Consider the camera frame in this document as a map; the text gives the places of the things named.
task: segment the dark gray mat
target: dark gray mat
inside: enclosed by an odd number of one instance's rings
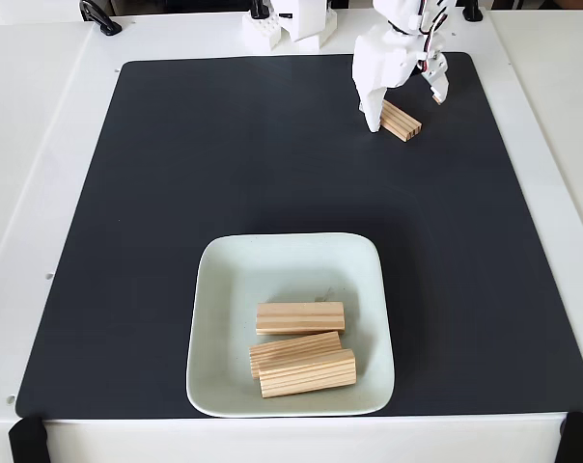
[[[185,368],[208,243],[354,232],[383,267],[396,386],[377,415],[583,410],[583,362],[472,61],[424,124],[369,132],[350,56],[124,66],[17,400],[21,416],[197,418]]]

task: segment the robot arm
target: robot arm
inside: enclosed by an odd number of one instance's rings
[[[388,88],[403,85],[417,67],[429,82],[433,99],[441,104],[448,94],[448,64],[437,33],[456,0],[374,0],[375,10],[388,26],[375,26],[359,36],[354,48],[352,76],[361,109],[372,132],[379,130],[381,104]]]

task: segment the white ceramic plate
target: white ceramic plate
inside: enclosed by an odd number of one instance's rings
[[[257,336],[261,302],[341,301],[343,348],[356,357],[357,383],[299,395],[262,398],[251,376],[249,346],[289,337]],[[382,408],[395,369],[379,256],[349,233],[226,236],[212,241],[199,265],[188,348],[186,392],[214,417],[359,415]]]

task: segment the black clamp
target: black clamp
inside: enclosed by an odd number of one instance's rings
[[[251,17],[253,19],[267,19],[270,17],[270,10],[264,5],[264,0],[251,0]]]
[[[80,0],[79,10],[84,21],[94,21],[100,26],[100,32],[105,36],[115,36],[122,31],[122,26],[112,21],[94,0]]]
[[[50,463],[41,417],[27,417],[9,431],[14,463]]]
[[[465,0],[463,8],[463,17],[469,22],[478,22],[483,20],[483,13],[478,8],[478,0]]]
[[[560,426],[560,434],[555,463],[583,463],[583,413],[568,413]]]

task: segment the wooden block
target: wooden block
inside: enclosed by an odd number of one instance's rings
[[[356,359],[349,349],[295,361],[260,363],[262,397],[336,388],[356,382]]]
[[[342,302],[258,304],[258,335],[309,335],[325,331],[344,332]]]
[[[423,125],[384,99],[381,108],[381,126],[406,142],[418,135]]]
[[[336,331],[303,336],[293,340],[276,340],[275,342],[253,345],[249,348],[251,374],[255,379],[260,377],[258,363],[300,360],[304,357],[340,349],[341,340]]]

